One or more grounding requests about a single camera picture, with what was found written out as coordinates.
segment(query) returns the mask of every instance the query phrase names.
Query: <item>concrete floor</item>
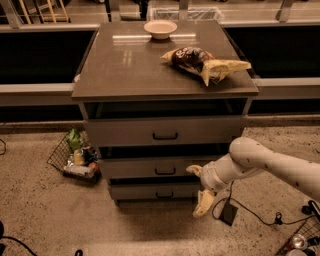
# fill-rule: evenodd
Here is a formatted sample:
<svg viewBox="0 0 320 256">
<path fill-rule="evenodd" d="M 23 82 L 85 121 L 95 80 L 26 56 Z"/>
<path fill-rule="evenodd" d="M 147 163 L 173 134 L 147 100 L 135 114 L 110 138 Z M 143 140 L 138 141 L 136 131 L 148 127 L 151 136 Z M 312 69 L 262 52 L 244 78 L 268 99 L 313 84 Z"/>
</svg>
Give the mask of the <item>concrete floor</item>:
<svg viewBox="0 0 320 256">
<path fill-rule="evenodd" d="M 243 136 L 274 151 L 320 163 L 320 121 L 281 126 L 252 123 Z M 232 227 L 211 213 L 192 217 L 196 202 L 126 202 L 117 207 L 107 182 L 96 185 L 63 177 L 46 163 L 68 124 L 0 124 L 7 152 L 0 156 L 0 220 L 6 236 L 26 243 L 39 256 L 74 255 L 275 255 L 300 224 L 265 226 L 239 207 Z M 227 196 L 220 193 L 219 198 Z M 306 217 L 300 210 L 309 198 L 269 173 L 234 183 L 233 198 L 273 222 Z M 3 239 L 4 256 L 30 255 Z"/>
</svg>

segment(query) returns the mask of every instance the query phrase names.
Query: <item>power adapter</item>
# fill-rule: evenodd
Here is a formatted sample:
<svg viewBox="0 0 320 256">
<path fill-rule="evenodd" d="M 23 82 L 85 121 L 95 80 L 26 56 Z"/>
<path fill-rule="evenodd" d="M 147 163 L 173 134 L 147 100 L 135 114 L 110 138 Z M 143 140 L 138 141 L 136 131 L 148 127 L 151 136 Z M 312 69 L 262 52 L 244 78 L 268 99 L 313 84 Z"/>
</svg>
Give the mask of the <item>power adapter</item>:
<svg viewBox="0 0 320 256">
<path fill-rule="evenodd" d="M 223 206 L 222 212 L 220 214 L 219 220 L 229 225 L 230 227 L 233 224 L 234 218 L 236 217 L 238 207 L 230 204 L 230 200 L 227 200 Z"/>
</svg>

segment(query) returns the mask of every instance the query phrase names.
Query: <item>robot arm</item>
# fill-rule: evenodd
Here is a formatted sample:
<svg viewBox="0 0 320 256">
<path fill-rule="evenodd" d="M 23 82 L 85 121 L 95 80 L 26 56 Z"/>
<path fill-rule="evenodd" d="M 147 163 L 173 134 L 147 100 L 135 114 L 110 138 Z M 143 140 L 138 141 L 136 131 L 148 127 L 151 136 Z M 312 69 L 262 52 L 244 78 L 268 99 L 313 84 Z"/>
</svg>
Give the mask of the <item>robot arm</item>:
<svg viewBox="0 0 320 256">
<path fill-rule="evenodd" d="M 276 153 L 259 142 L 240 137 L 232 141 L 229 153 L 215 162 L 201 167 L 191 165 L 187 171 L 200 177 L 204 191 L 199 192 L 194 217 L 201 217 L 210 209 L 214 196 L 229 183 L 268 171 L 320 201 L 320 164 Z"/>
</svg>

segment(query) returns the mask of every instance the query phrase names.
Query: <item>gray cabinet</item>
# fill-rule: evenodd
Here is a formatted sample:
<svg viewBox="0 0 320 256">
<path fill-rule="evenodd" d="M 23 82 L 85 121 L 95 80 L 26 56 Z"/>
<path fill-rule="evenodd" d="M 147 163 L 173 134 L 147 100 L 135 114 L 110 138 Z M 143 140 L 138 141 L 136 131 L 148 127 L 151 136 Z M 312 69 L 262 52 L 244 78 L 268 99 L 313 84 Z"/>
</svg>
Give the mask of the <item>gray cabinet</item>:
<svg viewBox="0 0 320 256">
<path fill-rule="evenodd" d="M 206 87 L 200 78 L 161 62 L 166 51 L 185 45 L 238 59 L 215 21 L 179 21 L 181 36 L 164 41 L 148 37 L 143 25 L 101 26 L 72 98 L 98 150 L 112 199 L 197 197 L 199 179 L 186 167 L 228 152 L 258 90 L 246 71 Z"/>
</svg>

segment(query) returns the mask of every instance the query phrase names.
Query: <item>chip bag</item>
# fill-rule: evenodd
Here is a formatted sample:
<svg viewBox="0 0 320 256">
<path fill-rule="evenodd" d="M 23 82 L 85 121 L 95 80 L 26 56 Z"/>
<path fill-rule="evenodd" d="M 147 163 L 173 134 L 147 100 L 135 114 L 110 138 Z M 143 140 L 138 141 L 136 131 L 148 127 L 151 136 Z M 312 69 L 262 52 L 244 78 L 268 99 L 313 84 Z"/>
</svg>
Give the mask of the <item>chip bag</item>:
<svg viewBox="0 0 320 256">
<path fill-rule="evenodd" d="M 232 72 L 251 68 L 249 62 L 215 59 L 211 53 L 197 47 L 175 49 L 165 53 L 161 58 L 174 66 L 200 75 L 206 86 L 209 86 L 211 78 L 217 84 Z"/>
</svg>

